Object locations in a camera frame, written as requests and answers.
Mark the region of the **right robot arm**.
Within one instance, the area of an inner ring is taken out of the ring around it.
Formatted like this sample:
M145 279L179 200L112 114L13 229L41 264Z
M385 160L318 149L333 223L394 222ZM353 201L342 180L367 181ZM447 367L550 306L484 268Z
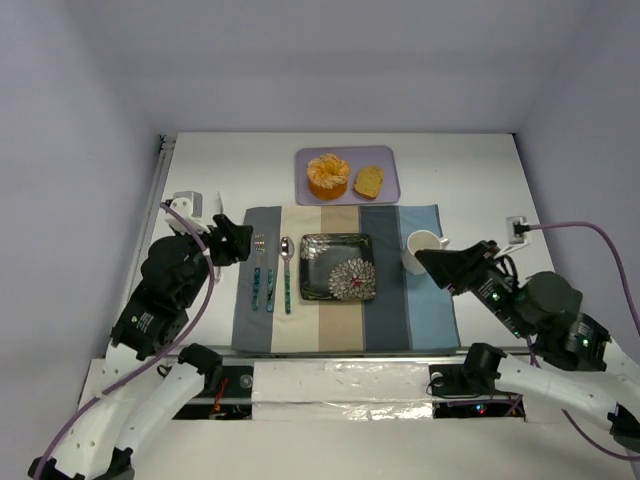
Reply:
M426 388L457 400L492 394L545 398L607 431L622 447L639 450L639 365L609 331L582 312L582 294L544 271L518 282L513 260L493 241L460 251L419 250L416 259L436 285L473 294L530 353L551 365L527 365L487 343L472 344L464 361L435 368Z

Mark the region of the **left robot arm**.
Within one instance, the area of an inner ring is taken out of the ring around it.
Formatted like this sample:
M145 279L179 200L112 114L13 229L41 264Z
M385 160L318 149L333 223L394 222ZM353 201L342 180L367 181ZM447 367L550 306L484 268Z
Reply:
M223 358L191 344L163 363L197 321L198 294L210 297L214 270L248 259L253 229L225 215L200 226L175 210L173 235L154 242L142 280L116 321L93 398L33 460L32 479L131 479L138 458L171 419L201 393L224 390Z

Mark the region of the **slice of bread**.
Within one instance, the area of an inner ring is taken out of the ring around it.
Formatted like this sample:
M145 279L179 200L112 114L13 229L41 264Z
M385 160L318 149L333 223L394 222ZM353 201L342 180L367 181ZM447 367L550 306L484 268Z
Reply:
M367 166L358 172L354 191L366 199L374 200L378 197L383 183L384 170L378 166Z

